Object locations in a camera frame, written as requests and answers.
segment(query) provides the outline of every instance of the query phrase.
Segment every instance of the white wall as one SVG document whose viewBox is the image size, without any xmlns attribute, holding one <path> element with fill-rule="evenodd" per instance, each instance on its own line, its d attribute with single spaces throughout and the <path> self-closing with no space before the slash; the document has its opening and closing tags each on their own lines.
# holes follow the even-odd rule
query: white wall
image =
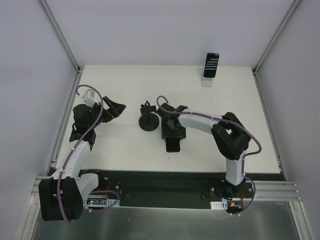
<svg viewBox="0 0 320 240">
<path fill-rule="evenodd" d="M 36 0 L 0 1 L 0 239 L 19 229 L 75 78 Z"/>
<path fill-rule="evenodd" d="M 292 0 L 48 0 L 80 65 L 253 67 Z"/>
<path fill-rule="evenodd" d="M 320 239 L 320 1 L 304 0 L 258 73 L 288 179 Z"/>
</svg>

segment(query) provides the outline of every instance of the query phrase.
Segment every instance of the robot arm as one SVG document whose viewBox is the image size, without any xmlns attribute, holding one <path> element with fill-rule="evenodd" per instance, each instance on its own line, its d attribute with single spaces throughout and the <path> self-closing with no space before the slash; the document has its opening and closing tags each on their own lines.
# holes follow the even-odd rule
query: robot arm
<svg viewBox="0 0 320 240">
<path fill-rule="evenodd" d="M 179 106 L 174 109 L 167 103 L 162 104 L 161 107 L 171 112 L 200 113 L 186 106 Z M 167 145 L 173 143 L 178 145 L 179 141 L 186 137 L 185 128 L 193 128 L 213 135 L 220 153 L 225 156 L 226 160 L 226 183 L 223 193 L 221 193 L 222 197 L 230 198 L 241 189 L 245 183 L 242 170 L 242 158 L 251 140 L 248 135 L 231 123 L 208 119 L 195 114 L 171 114 L 163 111 L 161 108 L 157 110 L 157 113 L 162 118 L 162 125 L 164 125 L 162 127 L 165 129 L 164 132 L 162 131 L 162 138 L 166 140 Z M 238 118 L 231 112 L 214 117 L 242 125 Z"/>
<path fill-rule="evenodd" d="M 106 96 L 103 101 L 109 106 L 109 109 L 103 109 L 102 115 L 92 130 L 86 135 L 85 132 L 94 124 L 101 111 L 101 104 L 95 102 L 94 92 L 88 90 L 80 96 L 85 104 L 79 104 L 73 108 L 74 124 L 69 139 L 69 149 L 64 159 L 73 152 L 63 170 L 62 161 L 57 170 L 52 174 L 50 179 L 43 179 L 39 183 L 39 197 L 41 206 L 41 215 L 44 221 L 62 220 L 62 214 L 57 198 L 58 178 L 61 177 L 60 189 L 64 213 L 68 220 L 79 219 L 83 211 L 83 200 L 88 197 L 92 190 L 98 186 L 104 186 L 104 178 L 95 173 L 86 173 L 78 179 L 81 167 L 92 150 L 96 133 L 95 127 L 100 123 L 107 123 L 119 117 L 126 108 L 125 105 L 115 103 Z M 83 140 L 77 145 L 79 139 L 84 136 Z"/>
</svg>

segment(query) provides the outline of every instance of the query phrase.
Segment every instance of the metal frame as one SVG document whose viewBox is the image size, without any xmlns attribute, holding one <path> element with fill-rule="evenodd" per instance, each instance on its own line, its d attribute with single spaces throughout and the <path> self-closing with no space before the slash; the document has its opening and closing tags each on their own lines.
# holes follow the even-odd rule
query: metal frame
<svg viewBox="0 0 320 240">
<path fill-rule="evenodd" d="M 272 140 L 272 144 L 274 147 L 275 152 L 277 153 L 278 162 L 281 166 L 283 176 L 285 175 L 285 168 L 283 167 L 283 164 L 280 161 L 280 157 L 278 154 L 277 145 L 275 143 L 273 131 L 270 126 L 269 118 L 268 118 L 268 110 L 266 108 L 264 98 L 259 86 L 259 82 L 256 78 L 257 72 L 260 70 L 261 66 L 265 62 L 266 58 L 268 57 L 269 53 L 277 43 L 277 40 L 281 36 L 282 32 L 284 31 L 285 27 L 287 26 L 288 22 L 298 9 L 298 7 L 301 5 L 303 0 L 294 0 L 292 4 L 290 5 L 288 11 L 286 12 L 285 16 L 283 17 L 281 23 L 279 24 L 278 28 L 276 29 L 275 33 L 273 34 L 271 40 L 269 41 L 268 45 L 266 46 L 261 58 L 259 59 L 258 63 L 256 64 L 253 75 L 256 82 L 258 94 L 261 100 L 261 105 L 263 108 L 263 112 L 265 114 L 265 118 L 267 121 L 268 129 L 270 132 L 270 137 Z M 74 83 L 72 85 L 70 94 L 68 96 L 67 103 L 64 108 L 64 114 L 61 120 L 61 123 L 59 125 L 58 133 L 55 138 L 54 145 L 52 146 L 52 150 L 50 153 L 50 164 L 47 169 L 47 175 L 49 174 L 50 170 L 54 169 L 57 164 L 57 158 L 58 154 L 62 145 L 63 137 L 66 131 L 67 123 L 71 114 L 71 108 L 75 99 L 75 88 L 78 86 L 81 76 L 82 76 L 82 70 L 76 61 L 68 43 L 65 39 L 54 15 L 52 10 L 50 9 L 48 3 L 46 0 L 38 0 L 40 3 L 43 12 L 45 13 L 56 37 L 58 38 L 58 41 L 61 44 L 61 47 L 65 51 L 68 59 L 72 63 L 75 71 L 77 72 L 76 78 L 74 80 Z M 39 214 L 40 210 L 40 201 L 39 201 L 39 192 L 38 192 L 38 184 L 41 179 L 48 178 L 48 176 L 40 176 L 37 177 L 34 183 L 34 187 L 32 189 L 30 199 L 27 205 L 27 209 L 22 221 L 22 226 L 20 228 L 20 231 L 18 232 L 17 239 L 20 240 L 29 240 L 32 236 L 33 230 L 35 228 L 36 220 Z M 301 199 L 301 194 L 298 190 L 297 184 L 295 182 L 290 181 L 255 181 L 256 183 L 256 197 L 255 201 L 286 201 L 290 203 L 293 218 L 296 224 L 296 228 L 299 234 L 300 239 L 302 240 L 309 240 L 309 239 L 315 239 L 310 228 L 310 224 L 306 218 L 303 202 Z"/>
</svg>

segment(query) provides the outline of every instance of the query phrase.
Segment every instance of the purple cable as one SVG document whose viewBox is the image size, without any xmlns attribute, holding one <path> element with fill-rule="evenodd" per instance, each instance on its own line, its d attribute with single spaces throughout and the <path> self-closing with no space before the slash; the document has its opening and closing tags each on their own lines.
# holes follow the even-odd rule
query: purple cable
<svg viewBox="0 0 320 240">
<path fill-rule="evenodd" d="M 204 117 L 204 118 L 207 118 L 207 119 L 211 119 L 211 120 L 216 120 L 216 121 L 221 121 L 221 122 L 225 122 L 227 124 L 232 124 L 238 128 L 240 128 L 242 131 L 244 131 L 250 138 L 253 139 L 253 141 L 257 144 L 258 146 L 258 150 L 257 151 L 253 151 L 253 152 L 248 152 L 246 154 L 244 154 L 242 156 L 242 166 L 241 166 L 241 173 L 244 177 L 244 179 L 248 180 L 249 182 L 252 183 L 252 187 L 253 187 L 253 196 L 252 196 L 252 199 L 250 200 L 250 202 L 248 203 L 247 206 L 245 206 L 245 208 L 241 211 L 241 213 L 246 210 L 251 204 L 252 202 L 254 201 L 254 198 L 255 198 L 255 195 L 256 195 L 256 185 L 255 185 L 255 182 L 253 180 L 251 180 L 250 178 L 248 178 L 247 176 L 245 176 L 245 157 L 247 156 L 250 156 L 250 155 L 256 155 L 256 154 L 259 154 L 261 153 L 262 151 L 262 146 L 260 144 L 260 142 L 258 141 L 258 139 L 256 139 L 255 136 L 253 136 L 247 129 L 245 129 L 242 125 L 238 124 L 237 122 L 234 122 L 234 121 L 230 121 L 230 120 L 227 120 L 227 119 L 223 119 L 223 118 L 219 118 L 219 117 L 214 117 L 214 116 L 210 116 L 210 115 L 206 115 L 206 114 L 203 114 L 203 113 L 199 113 L 199 112 L 190 112 L 190 111 L 169 111 L 167 109 L 164 109 L 160 104 L 159 104 L 159 99 L 164 99 L 166 101 L 166 103 L 168 104 L 168 100 L 166 99 L 165 96 L 158 96 L 156 98 L 156 104 L 158 105 L 159 109 L 161 109 L 162 111 L 166 112 L 166 113 L 169 113 L 169 114 L 179 114 L 179 115 L 182 115 L 182 114 L 185 114 L 185 115 L 197 115 L 197 116 L 200 116 L 200 117 Z"/>
<path fill-rule="evenodd" d="M 80 139 L 76 142 L 76 144 L 73 147 L 74 150 L 72 149 L 70 151 L 69 155 L 66 157 L 66 159 L 64 161 L 64 164 L 62 165 L 62 170 L 66 169 L 66 166 L 67 166 L 67 164 L 69 162 L 69 159 L 71 158 L 71 155 L 74 153 L 75 149 L 78 147 L 80 142 L 85 138 L 85 136 L 96 126 L 96 124 L 98 123 L 98 121 L 99 121 L 99 119 L 100 119 L 100 117 L 102 115 L 102 112 L 104 110 L 104 101 L 103 101 L 103 98 L 102 98 L 100 92 L 97 89 L 95 89 L 93 86 L 86 85 L 86 84 L 81 84 L 81 85 L 77 86 L 77 88 L 75 89 L 75 92 L 76 92 L 77 95 L 80 95 L 79 92 L 78 92 L 78 89 L 81 88 L 81 87 L 90 88 L 90 89 L 94 90 L 99 95 L 100 101 L 101 101 L 101 109 L 100 109 L 99 115 L 96 118 L 96 120 L 94 121 L 94 123 L 91 125 L 91 127 L 88 128 L 88 130 L 82 135 L 82 137 L 80 137 Z M 57 197 L 58 197 L 58 203 L 59 203 L 59 208 L 60 208 L 60 211 L 61 211 L 62 218 L 66 223 L 69 224 L 70 221 L 68 220 L 68 218 L 66 216 L 66 213 L 65 213 L 65 210 L 64 210 L 64 206 L 62 204 L 61 193 L 60 193 L 60 184 L 61 184 L 62 175 L 63 175 L 63 171 L 60 172 L 59 177 L 58 177 L 58 182 L 57 182 L 57 186 L 56 186 L 56 194 L 57 194 Z"/>
<path fill-rule="evenodd" d="M 114 206 L 114 205 L 117 204 L 117 202 L 119 201 L 119 198 L 120 198 L 120 197 L 119 197 L 119 194 L 118 194 L 116 191 L 111 191 L 111 190 L 92 191 L 91 193 L 92 193 L 92 194 L 111 193 L 111 194 L 116 195 L 116 201 L 115 201 L 114 203 L 112 203 L 111 205 L 106 206 L 106 207 L 104 207 L 104 208 L 102 208 L 102 209 L 99 209 L 99 210 L 94 210 L 94 209 L 91 208 L 91 209 L 90 209 L 91 212 L 94 212 L 94 213 L 99 213 L 99 212 L 102 212 L 102 211 L 105 211 L 105 210 L 111 208 L 112 206 Z"/>
</svg>

